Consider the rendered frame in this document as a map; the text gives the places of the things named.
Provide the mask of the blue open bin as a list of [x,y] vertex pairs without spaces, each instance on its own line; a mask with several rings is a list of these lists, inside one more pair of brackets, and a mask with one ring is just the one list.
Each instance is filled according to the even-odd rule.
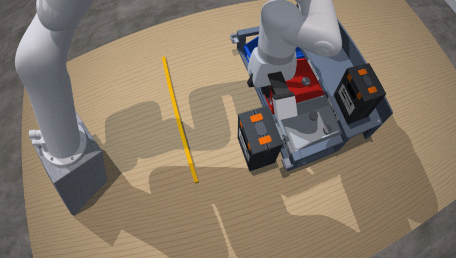
[[[257,36],[256,38],[254,38],[253,40],[251,40],[250,42],[248,42],[246,44],[245,57],[246,57],[246,60],[248,63],[249,63],[249,60],[250,60],[250,57],[251,57],[251,54],[252,54],[254,48],[256,48],[258,46],[258,39],[259,39],[259,36]],[[301,52],[299,47],[297,47],[295,51],[296,51],[297,59],[305,58],[305,56],[303,55],[303,53]]]

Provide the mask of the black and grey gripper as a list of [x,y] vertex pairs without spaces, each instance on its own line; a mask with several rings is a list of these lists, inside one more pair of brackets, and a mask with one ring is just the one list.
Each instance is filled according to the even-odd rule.
[[[283,67],[284,66],[284,67]],[[282,75],[285,79],[285,81],[291,80],[296,72],[296,66],[297,66],[297,57],[296,57],[296,51],[294,58],[292,61],[286,65],[282,66],[276,66],[267,63],[264,61],[259,53],[258,53],[258,47],[254,48],[249,63],[248,63],[248,74],[251,75],[250,78],[247,81],[247,84],[249,87],[257,87],[261,88],[261,92],[263,95],[266,96],[266,98],[269,98],[270,96],[270,88],[272,90],[272,93],[274,93],[272,85],[269,81],[268,74],[270,73],[276,73],[276,72],[282,72]],[[251,74],[250,74],[251,71]],[[253,72],[253,73],[252,73]]]

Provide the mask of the yellow bar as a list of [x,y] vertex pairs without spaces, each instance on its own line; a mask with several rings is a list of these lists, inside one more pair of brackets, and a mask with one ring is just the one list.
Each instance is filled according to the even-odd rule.
[[170,77],[169,77],[169,72],[168,72],[168,67],[167,67],[167,62],[166,62],[165,56],[162,57],[162,62],[163,62],[163,67],[164,67],[165,74],[166,74],[168,89],[169,89],[170,97],[171,97],[171,100],[172,100],[172,105],[173,105],[173,109],[174,109],[177,125],[178,125],[178,128],[179,128],[180,136],[181,136],[182,143],[183,143],[183,146],[184,146],[184,150],[185,150],[185,153],[186,153],[186,156],[187,156],[189,167],[190,167],[194,182],[198,183],[199,181],[198,181],[198,178],[197,178],[197,175],[196,175],[196,172],[195,172],[193,161],[191,159],[191,155],[190,155],[189,148],[188,148],[188,145],[187,145],[187,141],[186,141],[186,138],[185,138],[185,135],[184,135],[183,127],[182,127],[182,124],[181,124],[179,112],[178,112],[178,109],[177,109],[177,105],[176,105],[176,101],[175,101],[175,97],[174,97],[174,93],[173,93],[173,88],[172,88],[172,84],[171,84]]

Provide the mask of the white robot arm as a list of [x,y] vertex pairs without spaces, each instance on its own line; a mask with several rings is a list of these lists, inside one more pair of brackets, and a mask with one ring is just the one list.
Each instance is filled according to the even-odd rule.
[[[80,19],[94,0],[37,0],[37,13],[16,52],[15,67],[40,130],[29,130],[32,145],[41,145],[46,160],[59,167],[77,162],[87,146],[77,123],[67,55]],[[269,64],[282,66],[297,47],[319,56],[340,53],[342,39],[332,0],[270,0],[260,13],[258,53]],[[76,23],[76,24],[75,24]],[[282,72],[267,75],[277,120],[297,116],[295,94]],[[79,130],[78,130],[79,127]],[[42,134],[41,134],[42,133]]]

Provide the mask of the red bin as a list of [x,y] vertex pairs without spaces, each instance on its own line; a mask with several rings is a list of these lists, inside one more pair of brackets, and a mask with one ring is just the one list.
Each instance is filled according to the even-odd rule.
[[[310,79],[310,84],[308,86],[302,84],[303,77],[308,77]],[[306,58],[297,59],[294,78],[286,81],[286,84],[289,91],[295,94],[296,103],[325,95]],[[266,98],[265,96],[265,98],[272,114],[275,114],[272,95],[273,93],[270,88],[270,96],[269,98]]]

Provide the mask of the grey open bin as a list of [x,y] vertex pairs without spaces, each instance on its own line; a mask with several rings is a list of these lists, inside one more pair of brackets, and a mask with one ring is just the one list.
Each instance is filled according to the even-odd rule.
[[[293,152],[342,133],[325,95],[296,103],[296,107],[297,116],[276,121],[276,127],[289,157]],[[316,121],[310,120],[311,111],[318,113]],[[323,132],[325,125],[332,127],[332,132],[328,135]]]

